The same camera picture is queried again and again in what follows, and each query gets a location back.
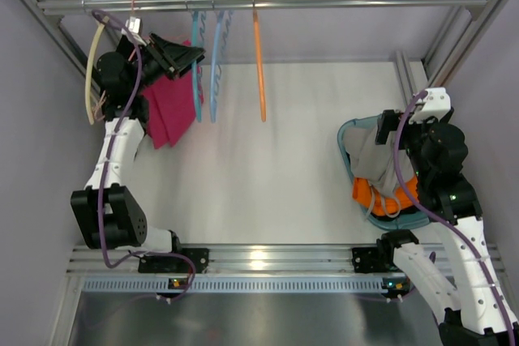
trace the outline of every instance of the red cloth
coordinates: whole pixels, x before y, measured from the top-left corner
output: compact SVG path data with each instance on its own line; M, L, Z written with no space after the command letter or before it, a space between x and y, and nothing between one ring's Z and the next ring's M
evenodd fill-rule
M143 96L149 103L148 134L153 146L158 149L168 142L174 146L196 118L191 71L181 79L161 77L143 91Z

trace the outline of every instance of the blue basket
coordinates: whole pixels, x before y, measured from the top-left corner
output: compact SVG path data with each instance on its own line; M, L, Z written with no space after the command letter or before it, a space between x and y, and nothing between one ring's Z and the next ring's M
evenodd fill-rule
M348 172L348 176L350 176L350 180L353 183L354 174L351 172L350 160L348 159L348 153L344 147L342 142L344 138L344 131L351 126L360 127L363 129L372 129L376 126L376 121L379 117L365 117L364 119L352 119L351 121L347 121L344 125L341 126L339 132L337 133L337 143L339 145L339 149L341 150L342 159L346 166L346 171ZM367 212L367 208L361 206L364 213ZM429 224L429 218L421 211L417 211L414 214L406 214L400 215L394 218L391 221L384 221L375 218L373 215L369 215L367 219L374 224L379 229L383 229L386 231L390 230L402 230L402 229L417 229L419 227L427 226Z

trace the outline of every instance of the clothes rail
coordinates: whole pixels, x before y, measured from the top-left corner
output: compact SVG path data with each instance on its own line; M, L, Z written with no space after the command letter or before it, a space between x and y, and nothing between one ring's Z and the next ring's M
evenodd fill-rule
M42 0L38 6L47 15L70 15L92 9L130 11L132 0ZM275 9L275 8L334 8L380 6L485 6L488 0L135 0L138 11L210 11Z

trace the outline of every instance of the garment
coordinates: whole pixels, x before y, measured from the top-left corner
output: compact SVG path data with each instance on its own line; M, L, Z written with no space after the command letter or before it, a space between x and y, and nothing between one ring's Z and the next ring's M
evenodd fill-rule
M385 145L375 144L377 128L363 129L350 127L345 130L343 144L350 155L351 171L356 178L354 181L354 199L360 199L361 204L368 208L368 213L374 209L377 199L380 201L380 209L377 206L378 216L396 217L405 205L410 201L403 190L398 191L399 185L395 174L392 146L394 134L390 134ZM398 152L402 176L405 182L414 177L413 166L404 151ZM411 184L416 192L416 182Z

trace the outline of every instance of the perforated metal strip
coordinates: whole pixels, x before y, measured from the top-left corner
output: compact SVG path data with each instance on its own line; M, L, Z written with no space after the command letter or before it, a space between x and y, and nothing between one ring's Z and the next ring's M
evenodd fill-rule
M169 277L88 277L83 292L174 293ZM191 293L383 293L377 277L197 276Z

